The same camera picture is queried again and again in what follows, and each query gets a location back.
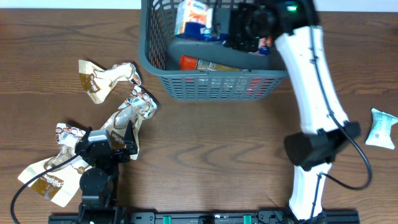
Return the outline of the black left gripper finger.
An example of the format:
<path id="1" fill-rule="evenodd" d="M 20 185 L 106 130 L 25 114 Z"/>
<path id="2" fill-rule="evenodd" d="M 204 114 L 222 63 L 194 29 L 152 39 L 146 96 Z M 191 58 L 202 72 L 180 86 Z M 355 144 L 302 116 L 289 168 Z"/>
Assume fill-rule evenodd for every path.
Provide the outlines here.
<path id="1" fill-rule="evenodd" d="M 129 121 L 124 135 L 125 148 L 128 151 L 137 151 L 137 143 L 133 133 L 133 122 Z"/>
<path id="2" fill-rule="evenodd" d="M 92 132 L 92 127 L 91 126 L 89 126 L 88 127 L 88 130 L 85 132 L 85 134 L 83 135 L 83 137 L 81 138 L 81 140 L 80 140 L 80 142 L 88 142 L 88 138 L 89 138 L 89 135 L 90 135 L 90 133 Z"/>

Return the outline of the colourful tissue pack box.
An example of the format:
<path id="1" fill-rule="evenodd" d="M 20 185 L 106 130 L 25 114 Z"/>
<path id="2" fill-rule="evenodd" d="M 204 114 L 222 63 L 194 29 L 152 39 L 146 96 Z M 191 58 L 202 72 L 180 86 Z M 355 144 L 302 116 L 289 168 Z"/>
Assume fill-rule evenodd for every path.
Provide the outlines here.
<path id="1" fill-rule="evenodd" d="M 246 27 L 259 5 L 246 1 L 184 0 L 177 7 L 176 37 L 215 42 L 252 55 L 268 55 L 272 37 L 254 37 Z"/>

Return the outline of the orange cracker sleeve package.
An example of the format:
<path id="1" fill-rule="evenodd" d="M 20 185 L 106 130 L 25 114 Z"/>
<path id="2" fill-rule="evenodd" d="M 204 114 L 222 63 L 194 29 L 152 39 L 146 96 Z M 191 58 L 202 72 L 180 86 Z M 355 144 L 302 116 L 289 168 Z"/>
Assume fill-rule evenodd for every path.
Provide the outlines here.
<path id="1" fill-rule="evenodd" d="M 209 62 L 206 60 L 182 55 L 180 57 L 181 70 L 199 70 L 201 72 L 242 72 L 243 69 Z M 233 78 L 215 77 L 198 78 L 198 98 L 215 100 L 247 99 L 252 97 L 260 84 L 262 78 Z"/>

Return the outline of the light teal tissue packet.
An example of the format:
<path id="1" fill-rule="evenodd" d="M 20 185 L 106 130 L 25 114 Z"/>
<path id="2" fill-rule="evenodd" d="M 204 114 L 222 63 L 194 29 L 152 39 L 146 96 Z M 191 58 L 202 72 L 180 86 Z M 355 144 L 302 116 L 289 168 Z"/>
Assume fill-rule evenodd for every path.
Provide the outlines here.
<path id="1" fill-rule="evenodd" d="M 373 123 L 365 144 L 391 150 L 395 149 L 395 145 L 391 139 L 391 128 L 397 124 L 397 117 L 375 108 L 371 110 L 371 113 Z"/>

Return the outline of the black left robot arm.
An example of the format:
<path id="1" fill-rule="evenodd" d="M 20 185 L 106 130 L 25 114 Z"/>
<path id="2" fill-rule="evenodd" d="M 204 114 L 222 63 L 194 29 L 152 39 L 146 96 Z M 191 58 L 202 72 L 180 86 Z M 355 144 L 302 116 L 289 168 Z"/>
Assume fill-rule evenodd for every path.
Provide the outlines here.
<path id="1" fill-rule="evenodd" d="M 91 168 L 80 177 L 82 190 L 79 207 L 79 223 L 130 222 L 126 208 L 116 206 L 118 201 L 118 182 L 120 163 L 129 162 L 131 155 L 137 154 L 137 143 L 132 132 L 133 123 L 129 121 L 124 135 L 125 147 L 113 149 L 108 130 L 89 129 L 75 147 L 75 152 Z"/>

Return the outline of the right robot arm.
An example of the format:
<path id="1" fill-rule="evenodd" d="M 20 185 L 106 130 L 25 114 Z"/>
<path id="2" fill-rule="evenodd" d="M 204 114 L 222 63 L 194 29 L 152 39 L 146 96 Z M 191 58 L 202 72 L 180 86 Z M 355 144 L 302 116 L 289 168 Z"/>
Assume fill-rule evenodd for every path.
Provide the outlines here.
<path id="1" fill-rule="evenodd" d="M 322 195 L 336 155 L 354 144 L 361 130 L 344 112 L 333 86 L 323 49 L 323 30 L 313 1 L 239 3 L 229 17 L 218 7 L 207 14 L 213 34 L 224 27 L 226 44 L 252 52 L 263 37 L 272 37 L 294 89 L 300 132 L 287 136 L 285 151 L 294 165 L 292 195 L 285 223 L 358 223 L 354 210 L 325 211 Z"/>

